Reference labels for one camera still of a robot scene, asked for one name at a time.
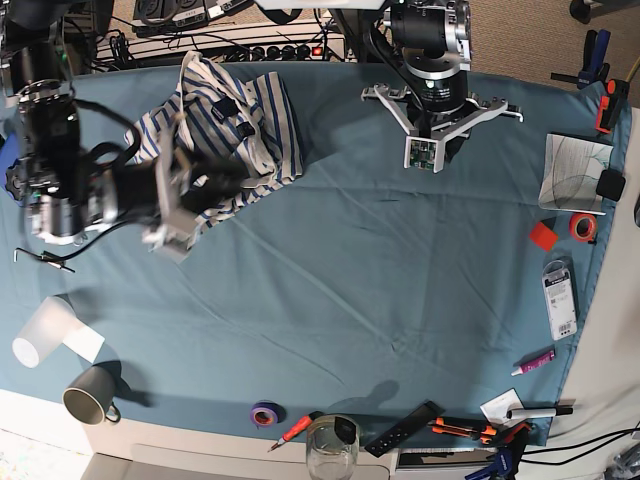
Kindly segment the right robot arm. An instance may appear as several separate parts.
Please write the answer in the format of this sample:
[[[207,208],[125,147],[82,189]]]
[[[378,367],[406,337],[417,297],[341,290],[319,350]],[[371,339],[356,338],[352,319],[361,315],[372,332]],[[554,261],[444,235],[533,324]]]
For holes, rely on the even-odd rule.
[[[158,154],[132,164],[141,129],[76,96],[61,25],[70,6],[1,4],[1,83],[17,108],[20,148],[6,169],[6,188],[46,243],[85,251],[92,245],[87,232],[103,237],[138,224],[143,242],[182,260],[199,238],[199,215],[240,193],[244,172],[178,146],[181,115],[160,129]]]

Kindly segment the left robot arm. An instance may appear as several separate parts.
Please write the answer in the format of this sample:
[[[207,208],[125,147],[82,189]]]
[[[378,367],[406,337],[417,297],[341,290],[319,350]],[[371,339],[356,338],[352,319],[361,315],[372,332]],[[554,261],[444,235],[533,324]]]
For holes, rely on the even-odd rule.
[[[442,171],[473,127],[499,116],[523,121],[504,98],[482,100],[469,90],[471,10],[467,1],[387,1],[366,25],[364,41],[403,86],[376,83],[362,90],[405,133],[406,168]]]

